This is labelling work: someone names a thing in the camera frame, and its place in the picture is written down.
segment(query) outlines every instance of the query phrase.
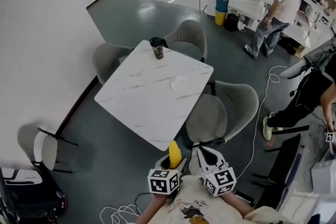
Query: marble tabletop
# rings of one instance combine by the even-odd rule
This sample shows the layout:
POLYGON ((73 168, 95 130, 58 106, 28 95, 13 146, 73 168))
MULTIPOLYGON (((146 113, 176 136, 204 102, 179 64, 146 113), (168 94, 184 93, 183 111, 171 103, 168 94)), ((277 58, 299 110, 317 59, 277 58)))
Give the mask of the marble tabletop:
POLYGON ((157 60, 143 40, 95 96, 95 101, 116 119, 164 151, 190 114, 206 86, 213 67, 163 48, 157 60), (172 90, 181 77, 188 87, 172 90))

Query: gray chair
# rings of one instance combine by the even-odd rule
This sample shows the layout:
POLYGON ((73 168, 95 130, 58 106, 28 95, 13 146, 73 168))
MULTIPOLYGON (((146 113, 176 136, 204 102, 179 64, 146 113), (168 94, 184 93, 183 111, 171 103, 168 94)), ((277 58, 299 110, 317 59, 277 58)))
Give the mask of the gray chair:
POLYGON ((259 106, 258 95, 249 85, 221 81, 209 82, 208 85, 211 86, 211 94, 199 97, 186 120, 189 138, 201 145, 230 140, 254 118, 259 106), (235 110, 234 127, 228 133, 226 110, 221 99, 216 96, 219 92, 229 97, 235 110))
POLYGON ((104 85, 123 60, 132 52, 131 48, 111 43, 100 45, 92 55, 93 67, 99 82, 104 85))
POLYGON ((200 61, 204 62, 206 60, 207 44, 205 32, 202 25, 195 20, 181 22, 177 29, 164 37, 164 40, 170 49, 174 49, 175 46, 179 50, 179 47, 187 47, 192 44, 201 51, 202 57, 200 61))

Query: white cable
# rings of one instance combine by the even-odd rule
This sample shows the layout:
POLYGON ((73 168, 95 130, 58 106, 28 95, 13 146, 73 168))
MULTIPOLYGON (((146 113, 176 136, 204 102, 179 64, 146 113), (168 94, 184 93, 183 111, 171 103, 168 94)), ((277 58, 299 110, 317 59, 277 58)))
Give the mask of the white cable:
POLYGON ((120 206, 118 209, 110 207, 110 206, 106 206, 102 209, 102 211, 99 214, 100 220, 101 220, 101 222, 103 222, 103 224, 105 224, 105 222, 101 218, 101 214, 103 213, 103 211, 105 209, 110 208, 110 209, 115 210, 115 212, 111 215, 112 224, 120 224, 120 218, 122 218, 125 221, 125 223, 128 223, 127 220, 125 218, 123 218, 120 213, 122 213, 122 212, 123 213, 128 213, 128 214, 131 214, 131 215, 134 215, 134 216, 138 217, 139 215, 137 213, 135 213, 135 211, 131 208, 131 206, 134 206, 140 212, 139 208, 136 205, 123 205, 123 206, 120 206))
POLYGON ((275 75, 275 74, 271 74, 271 70, 273 68, 276 68, 276 67, 283 67, 283 68, 287 68, 287 67, 284 67, 284 66, 274 66, 272 68, 269 69, 268 71, 268 80, 267 80, 267 84, 266 84, 266 88, 265 88, 265 97, 264 99, 262 100, 262 102, 260 103, 260 106, 259 106, 259 110, 258 110, 258 116, 257 116, 257 122, 256 122, 256 126, 255 126, 255 129, 254 129, 254 136, 253 136, 253 141, 252 141, 252 156, 251 156, 251 160, 249 161, 249 163, 246 165, 246 167, 244 168, 244 170, 242 171, 242 173, 237 177, 240 178, 241 175, 245 172, 245 170, 247 169, 247 167, 251 164, 252 160, 253 160, 253 156, 254 156, 254 140, 256 138, 256 134, 257 134, 257 125, 258 125, 258 121, 259 121, 259 115, 260 115, 260 109, 261 109, 261 106, 263 105, 263 102, 264 100, 266 99, 266 96, 267 96, 267 88, 268 88, 268 83, 269 81, 273 82, 273 83, 279 83, 280 82, 280 78, 275 75), (275 76, 278 78, 278 81, 273 81, 271 76, 275 76))

